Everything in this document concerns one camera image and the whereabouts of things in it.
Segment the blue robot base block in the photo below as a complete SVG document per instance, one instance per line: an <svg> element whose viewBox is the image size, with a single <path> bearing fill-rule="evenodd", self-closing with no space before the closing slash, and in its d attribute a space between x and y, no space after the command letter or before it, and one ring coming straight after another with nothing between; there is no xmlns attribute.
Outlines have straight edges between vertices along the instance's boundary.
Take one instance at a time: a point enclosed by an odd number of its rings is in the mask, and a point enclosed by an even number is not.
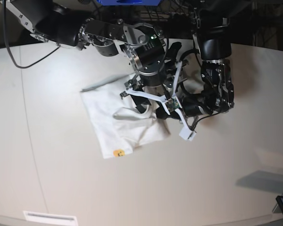
<svg viewBox="0 0 283 226"><path fill-rule="evenodd" d="M157 6L161 0L97 0L103 6Z"/></svg>

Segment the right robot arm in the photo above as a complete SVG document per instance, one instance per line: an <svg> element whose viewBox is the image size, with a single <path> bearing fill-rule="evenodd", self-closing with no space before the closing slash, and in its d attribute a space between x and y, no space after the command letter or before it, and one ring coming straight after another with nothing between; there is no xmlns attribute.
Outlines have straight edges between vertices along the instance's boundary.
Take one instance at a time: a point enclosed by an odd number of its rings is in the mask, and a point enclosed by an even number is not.
<svg viewBox="0 0 283 226"><path fill-rule="evenodd" d="M11 12L39 41L78 49L92 45L106 57L124 53L134 74L124 82L120 97L131 96L139 111L151 102L166 116L176 109L173 88L167 87L169 42L157 27L101 21L88 11L72 10L51 0L3 0L1 4L3 26L7 26L7 12Z"/></svg>

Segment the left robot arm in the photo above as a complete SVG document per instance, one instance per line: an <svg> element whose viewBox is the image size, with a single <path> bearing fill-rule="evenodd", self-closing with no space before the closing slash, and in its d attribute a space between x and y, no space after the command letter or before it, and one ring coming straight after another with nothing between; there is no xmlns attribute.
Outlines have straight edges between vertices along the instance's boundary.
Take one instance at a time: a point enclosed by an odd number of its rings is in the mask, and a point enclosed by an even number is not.
<svg viewBox="0 0 283 226"><path fill-rule="evenodd" d="M180 100L187 117L208 118L234 107L234 86L228 60L232 48L226 36L232 10L227 0L188 0L186 4L192 16L194 47L182 53L180 61L190 54L200 57L197 62L204 85L200 93L190 93L181 81L183 97Z"/></svg>

